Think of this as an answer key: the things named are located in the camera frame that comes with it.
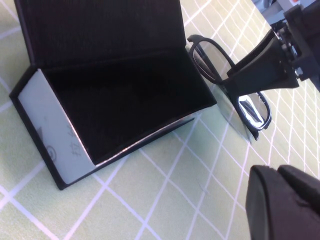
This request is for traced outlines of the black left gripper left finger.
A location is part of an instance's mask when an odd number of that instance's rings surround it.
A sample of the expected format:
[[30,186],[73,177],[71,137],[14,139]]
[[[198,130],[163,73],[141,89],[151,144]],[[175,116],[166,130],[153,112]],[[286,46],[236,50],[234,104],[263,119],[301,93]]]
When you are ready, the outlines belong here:
[[250,168],[245,210],[252,240],[320,238],[320,212],[291,188],[278,169]]

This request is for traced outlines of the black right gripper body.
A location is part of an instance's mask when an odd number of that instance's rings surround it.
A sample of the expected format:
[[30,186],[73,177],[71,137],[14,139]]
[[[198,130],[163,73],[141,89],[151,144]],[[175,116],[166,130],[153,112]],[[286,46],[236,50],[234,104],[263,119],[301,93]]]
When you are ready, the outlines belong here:
[[274,31],[284,41],[289,63],[300,80],[310,79],[320,89],[320,2],[296,4],[274,23]]

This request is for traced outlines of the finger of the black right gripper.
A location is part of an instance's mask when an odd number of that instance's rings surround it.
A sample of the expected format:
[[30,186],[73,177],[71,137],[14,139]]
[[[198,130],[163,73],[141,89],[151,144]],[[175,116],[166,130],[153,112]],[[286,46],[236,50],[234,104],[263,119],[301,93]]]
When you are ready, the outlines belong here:
[[273,30],[242,60],[231,67],[225,81],[227,92],[235,97],[273,89],[299,87],[291,65],[292,58]]

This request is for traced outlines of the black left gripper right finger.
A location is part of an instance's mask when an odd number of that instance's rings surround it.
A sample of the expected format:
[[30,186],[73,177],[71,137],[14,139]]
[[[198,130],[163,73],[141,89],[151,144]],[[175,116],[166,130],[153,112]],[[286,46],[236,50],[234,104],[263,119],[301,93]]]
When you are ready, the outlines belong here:
[[290,187],[315,211],[320,211],[320,180],[291,166],[281,165],[278,172]]

